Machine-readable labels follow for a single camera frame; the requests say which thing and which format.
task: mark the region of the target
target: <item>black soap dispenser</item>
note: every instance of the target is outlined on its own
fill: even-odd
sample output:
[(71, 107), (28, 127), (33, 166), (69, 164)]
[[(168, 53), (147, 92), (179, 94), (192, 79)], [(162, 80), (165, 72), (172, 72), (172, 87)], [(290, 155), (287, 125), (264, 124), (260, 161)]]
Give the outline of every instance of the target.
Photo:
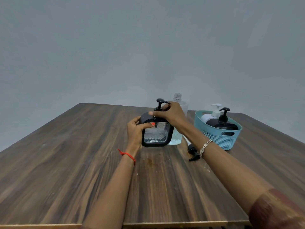
[[(163, 111), (161, 105), (163, 103), (168, 103), (161, 98), (157, 99), (158, 107), (154, 109), (154, 111)], [(174, 127), (170, 125), (170, 123), (160, 117), (154, 117), (148, 114), (148, 112), (144, 113), (139, 120), (139, 124), (144, 124), (148, 122), (155, 122), (155, 126), (152, 128), (146, 128), (142, 132), (142, 145), (144, 147), (162, 147), (166, 146), (173, 135)]]
[[(227, 129), (227, 130), (238, 130), (238, 127), (236, 124), (231, 124), (228, 122), (228, 116), (227, 112), (230, 111), (229, 108), (222, 108), (219, 111), (224, 111), (222, 115), (219, 116), (219, 119), (210, 119), (206, 122), (207, 125), (210, 125), (215, 128), (220, 128), (220, 129)], [(226, 132), (223, 135), (234, 135), (232, 132)]]

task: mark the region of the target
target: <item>person's left arm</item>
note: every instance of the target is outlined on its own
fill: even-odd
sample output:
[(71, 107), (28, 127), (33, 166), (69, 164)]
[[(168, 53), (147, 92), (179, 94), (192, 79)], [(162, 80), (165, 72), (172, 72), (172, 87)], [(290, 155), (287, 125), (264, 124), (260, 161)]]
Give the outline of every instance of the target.
[[(128, 145), (124, 152), (133, 158), (142, 147), (142, 130), (154, 126), (154, 123), (139, 125), (139, 119), (140, 117), (136, 117), (127, 124)], [(122, 227), (133, 168), (134, 161), (128, 155), (123, 155), (109, 183), (89, 211), (83, 228)]]

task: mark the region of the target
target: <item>basket handle hole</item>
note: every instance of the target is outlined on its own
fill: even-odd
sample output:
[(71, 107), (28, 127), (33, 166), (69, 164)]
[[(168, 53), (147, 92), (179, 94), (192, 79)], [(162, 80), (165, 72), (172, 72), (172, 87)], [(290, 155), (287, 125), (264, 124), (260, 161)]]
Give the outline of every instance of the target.
[(235, 133), (234, 132), (222, 132), (221, 134), (223, 136), (233, 136)]

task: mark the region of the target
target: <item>red string bracelet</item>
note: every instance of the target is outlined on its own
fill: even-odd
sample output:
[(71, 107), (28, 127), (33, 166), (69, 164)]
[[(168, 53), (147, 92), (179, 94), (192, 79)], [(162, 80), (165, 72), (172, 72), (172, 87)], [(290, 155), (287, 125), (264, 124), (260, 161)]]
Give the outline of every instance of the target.
[(120, 154), (123, 156), (124, 154), (126, 154), (126, 155), (128, 155), (128, 157), (130, 157), (133, 161), (134, 161), (134, 165), (135, 165), (135, 159), (133, 158), (133, 156), (131, 156), (129, 153), (124, 153), (124, 152), (122, 152), (121, 150), (119, 150), (119, 149), (117, 149), (119, 152), (120, 152)]

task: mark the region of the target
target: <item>sleeve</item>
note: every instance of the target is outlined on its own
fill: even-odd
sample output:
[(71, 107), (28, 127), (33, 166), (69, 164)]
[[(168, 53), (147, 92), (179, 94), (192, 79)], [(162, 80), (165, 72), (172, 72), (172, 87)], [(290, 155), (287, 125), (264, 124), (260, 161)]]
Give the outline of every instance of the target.
[(254, 229), (304, 229), (305, 212), (277, 189), (262, 194), (249, 212)]

